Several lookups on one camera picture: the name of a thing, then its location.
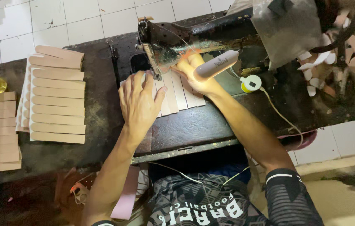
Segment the man's left hand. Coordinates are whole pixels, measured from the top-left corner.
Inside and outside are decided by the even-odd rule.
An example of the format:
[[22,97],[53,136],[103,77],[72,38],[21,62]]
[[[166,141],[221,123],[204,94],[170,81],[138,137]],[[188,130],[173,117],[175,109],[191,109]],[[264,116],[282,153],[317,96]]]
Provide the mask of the man's left hand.
[[147,71],[146,80],[141,85],[143,75],[143,71],[130,75],[119,89],[120,106],[125,119],[124,129],[131,144],[137,146],[157,118],[167,91],[165,86],[160,88],[157,97],[153,100],[151,93],[154,77]]

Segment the sleeve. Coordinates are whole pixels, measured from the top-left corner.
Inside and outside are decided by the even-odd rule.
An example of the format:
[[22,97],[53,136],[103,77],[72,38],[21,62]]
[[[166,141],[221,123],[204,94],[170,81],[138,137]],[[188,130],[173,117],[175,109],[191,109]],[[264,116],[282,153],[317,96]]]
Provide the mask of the sleeve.
[[110,220],[101,220],[91,226],[115,226]]
[[268,216],[273,225],[324,225],[298,173],[275,169],[265,179]]

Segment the power cord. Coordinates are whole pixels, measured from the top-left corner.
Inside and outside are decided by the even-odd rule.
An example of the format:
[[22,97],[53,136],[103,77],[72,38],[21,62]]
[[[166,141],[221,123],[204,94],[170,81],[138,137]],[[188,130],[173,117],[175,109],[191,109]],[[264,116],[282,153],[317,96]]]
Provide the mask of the power cord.
[[289,125],[291,125],[293,128],[295,128],[299,132],[299,135],[301,135],[301,142],[298,145],[298,147],[300,147],[303,144],[303,134],[302,134],[302,132],[295,125],[293,125],[289,120],[287,120],[281,113],[279,113],[279,111],[275,108],[274,104],[272,103],[270,95],[268,95],[268,93],[264,89],[264,87],[260,87],[260,90],[263,91],[265,93],[265,95],[267,95],[267,98],[270,101],[270,104],[271,104],[272,108],[274,108],[274,110],[278,113],[278,115],[281,116],[281,118],[283,118]]
[[[200,184],[204,184],[203,182],[194,180],[193,178],[190,178],[190,177],[186,176],[184,173],[182,173],[182,172],[180,172],[180,171],[178,171],[178,170],[175,170],[174,168],[167,167],[167,166],[165,166],[165,165],[162,165],[162,164],[159,164],[159,163],[156,163],[156,162],[149,162],[149,163],[157,164],[157,165],[160,165],[160,166],[162,166],[162,167],[166,167],[166,168],[168,168],[168,169],[171,169],[171,170],[173,170],[173,171],[176,171],[176,172],[180,173],[180,174],[183,175],[185,178],[187,178],[187,179],[189,179],[189,180],[191,180],[191,181],[194,181],[194,182],[197,182],[197,183],[200,183]],[[227,180],[225,183],[223,183],[222,186],[224,186],[226,183],[230,182],[233,178],[235,178],[235,177],[238,176],[239,174],[243,173],[243,172],[244,172],[245,170],[247,170],[249,167],[244,168],[244,169],[242,170],[242,172],[237,173],[235,176],[229,178],[229,180]]]

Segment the plastic bag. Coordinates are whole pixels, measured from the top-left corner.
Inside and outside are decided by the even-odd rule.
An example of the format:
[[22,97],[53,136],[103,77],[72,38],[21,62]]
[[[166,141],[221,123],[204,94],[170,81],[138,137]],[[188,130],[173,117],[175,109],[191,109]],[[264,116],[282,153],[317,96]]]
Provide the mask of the plastic bag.
[[253,6],[253,0],[235,0],[230,6],[227,15],[237,13]]
[[291,0],[283,16],[272,12],[272,0],[253,0],[251,21],[270,58],[269,70],[279,68],[306,51],[319,46],[320,19],[314,0]]

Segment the tile floor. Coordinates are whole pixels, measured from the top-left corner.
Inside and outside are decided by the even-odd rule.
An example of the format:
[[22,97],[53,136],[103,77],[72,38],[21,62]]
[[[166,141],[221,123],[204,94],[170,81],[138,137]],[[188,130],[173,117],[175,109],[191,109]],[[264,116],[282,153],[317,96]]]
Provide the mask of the tile floor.
[[35,45],[68,45],[137,31],[155,22],[227,10],[234,0],[0,0],[0,63],[23,59]]
[[[234,0],[0,0],[0,63],[35,45],[64,47],[137,30],[137,17],[174,22],[229,8]],[[295,165],[355,155],[355,121],[319,130],[309,147],[289,152]]]

